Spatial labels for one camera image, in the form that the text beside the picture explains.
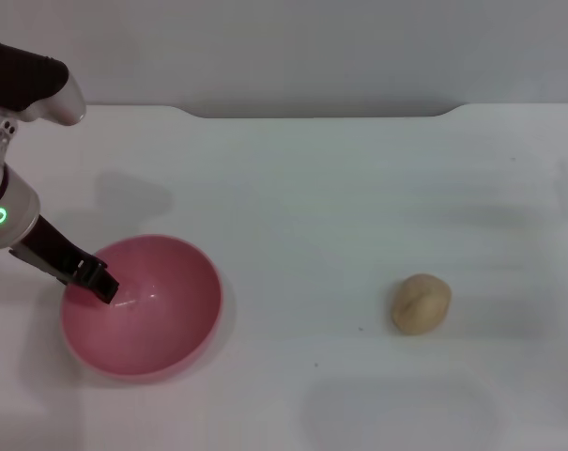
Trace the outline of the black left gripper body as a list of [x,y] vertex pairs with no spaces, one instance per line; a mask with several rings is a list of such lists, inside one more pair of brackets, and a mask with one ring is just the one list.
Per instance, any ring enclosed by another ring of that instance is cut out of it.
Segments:
[[83,260],[100,260],[69,241],[43,216],[39,216],[28,234],[13,244],[9,252],[64,285],[73,284],[72,277]]

